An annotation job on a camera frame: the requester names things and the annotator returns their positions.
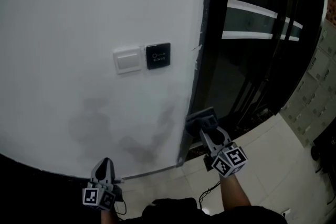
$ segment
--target white stripe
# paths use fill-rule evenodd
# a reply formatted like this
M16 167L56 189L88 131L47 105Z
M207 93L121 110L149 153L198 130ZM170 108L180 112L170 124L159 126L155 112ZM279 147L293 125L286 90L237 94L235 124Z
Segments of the white stripe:
M280 39L285 39L286 35L281 35ZM260 32L223 31L222 39L272 39L273 35ZM298 37L289 37L291 41L299 41Z
M254 13L265 15L265 16L268 16L274 19L276 19L278 16L276 12L273 12L269 9L262 8L262 7L259 7L259 6L256 6L256 5L247 3L247 2L239 1L239 0L227 0L227 7L246 10L247 12L254 12ZM303 25L299 24L296 21L294 21L293 25L301 29L303 28Z

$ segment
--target white wall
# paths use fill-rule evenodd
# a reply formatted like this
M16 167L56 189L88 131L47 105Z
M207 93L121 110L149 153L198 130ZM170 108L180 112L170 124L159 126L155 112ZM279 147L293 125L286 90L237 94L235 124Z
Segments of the white wall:
M89 177L176 164L203 0L0 0L0 153ZM112 51L170 42L171 65L117 75Z

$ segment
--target black clothing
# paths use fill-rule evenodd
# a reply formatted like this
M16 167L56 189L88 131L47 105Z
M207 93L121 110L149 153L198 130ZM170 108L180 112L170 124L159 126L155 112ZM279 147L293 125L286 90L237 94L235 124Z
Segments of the black clothing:
M127 219L126 224L136 223L225 223L225 224L287 224L278 213L260 206L241 206L235 209L209 216L197 208L194 198L181 200L160 199L147 206L140 218Z

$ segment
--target tiled floor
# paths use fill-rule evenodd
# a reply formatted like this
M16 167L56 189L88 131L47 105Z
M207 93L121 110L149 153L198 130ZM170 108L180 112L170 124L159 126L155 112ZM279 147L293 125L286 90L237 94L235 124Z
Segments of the tiled floor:
M276 115L238 138L249 163L237 178L253 205L276 212L290 208L289 224L324 223L331 215L336 201L327 175L316 174L319 164L310 157L310 149L303 148L280 115ZM120 185L127 203L123 218L134 218L158 198L181 199L194 197L214 186L219 175L207 172L203 157L186 162L183 167L127 180ZM207 195L202 203L210 215L223 211L220 188ZM117 203L117 211L124 205Z

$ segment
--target forearm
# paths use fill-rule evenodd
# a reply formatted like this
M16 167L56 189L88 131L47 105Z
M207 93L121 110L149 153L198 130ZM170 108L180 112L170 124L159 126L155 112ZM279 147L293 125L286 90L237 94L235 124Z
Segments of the forearm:
M220 176L220 178L220 190L225 211L230 211L237 206L251 205L235 175L227 178Z
M118 222L119 218L114 208L111 211L101 212L101 224L116 224Z

